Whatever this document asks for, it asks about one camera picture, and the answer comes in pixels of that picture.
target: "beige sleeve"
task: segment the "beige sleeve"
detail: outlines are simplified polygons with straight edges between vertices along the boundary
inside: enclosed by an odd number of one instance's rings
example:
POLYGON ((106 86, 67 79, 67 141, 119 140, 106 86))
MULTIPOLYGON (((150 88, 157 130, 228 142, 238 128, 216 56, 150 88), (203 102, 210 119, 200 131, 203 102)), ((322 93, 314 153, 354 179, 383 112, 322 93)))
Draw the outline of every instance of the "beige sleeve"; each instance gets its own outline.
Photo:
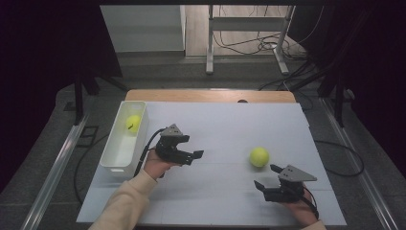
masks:
POLYGON ((302 230, 326 230, 325 225, 321 220, 311 224, 310 226, 307 226, 306 228, 303 228, 302 230))
POLYGON ((90 229, 133 229, 149 204, 149 194, 157 182, 144 170, 125 181, 108 199, 90 229))

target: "wall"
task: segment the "wall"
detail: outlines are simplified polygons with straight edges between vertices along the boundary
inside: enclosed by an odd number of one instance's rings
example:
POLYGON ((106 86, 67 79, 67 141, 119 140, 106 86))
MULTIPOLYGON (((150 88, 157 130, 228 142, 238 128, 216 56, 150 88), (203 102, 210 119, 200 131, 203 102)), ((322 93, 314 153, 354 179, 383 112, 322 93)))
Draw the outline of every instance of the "wall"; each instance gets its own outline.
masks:
POLYGON ((185 50, 185 7, 101 6, 116 53, 185 50))

